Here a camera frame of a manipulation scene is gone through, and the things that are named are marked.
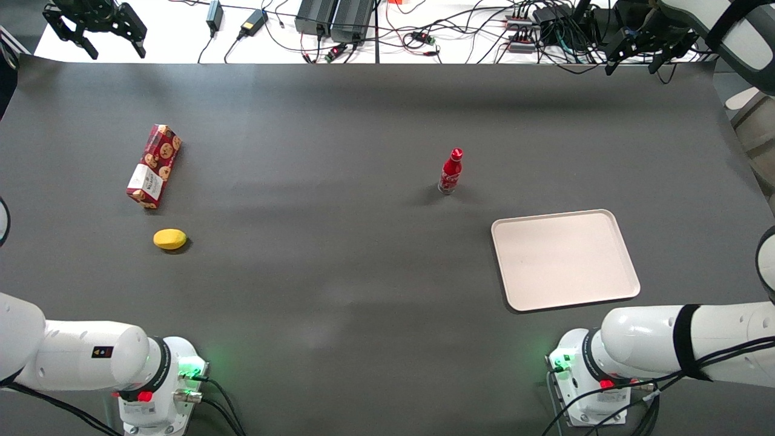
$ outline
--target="bottle cap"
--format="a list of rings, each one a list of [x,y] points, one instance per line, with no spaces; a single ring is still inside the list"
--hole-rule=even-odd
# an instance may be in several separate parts
[[[455,148],[452,150],[452,154],[449,155],[449,158],[455,162],[460,162],[460,159],[463,158],[463,150]]]

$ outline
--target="lemon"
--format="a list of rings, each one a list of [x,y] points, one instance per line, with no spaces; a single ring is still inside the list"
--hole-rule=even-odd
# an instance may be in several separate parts
[[[153,244],[164,250],[177,250],[186,243],[186,234],[178,229],[159,230],[153,235]]]

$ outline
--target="red bottle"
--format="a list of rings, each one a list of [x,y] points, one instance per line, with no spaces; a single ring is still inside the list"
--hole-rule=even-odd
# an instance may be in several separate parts
[[[451,194],[457,186],[457,179],[463,170],[461,159],[463,159],[463,151],[456,148],[452,150],[449,159],[444,163],[444,168],[441,170],[441,180],[439,180],[439,191],[445,196]]]

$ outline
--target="white tray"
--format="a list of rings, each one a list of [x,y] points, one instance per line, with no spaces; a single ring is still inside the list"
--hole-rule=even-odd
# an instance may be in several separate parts
[[[640,282],[607,210],[524,216],[492,223],[508,303],[537,310],[632,298]]]

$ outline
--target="black power supply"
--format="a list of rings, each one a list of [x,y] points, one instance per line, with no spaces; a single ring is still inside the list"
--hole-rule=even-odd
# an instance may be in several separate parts
[[[256,9],[239,28],[238,39],[255,35],[262,27],[264,27],[264,24],[267,23],[268,19],[269,17],[267,17],[265,11]]]
[[[207,27],[210,28],[210,37],[215,36],[215,32],[221,29],[221,21],[223,21],[223,7],[219,0],[212,0],[210,2],[210,9],[207,11]]]

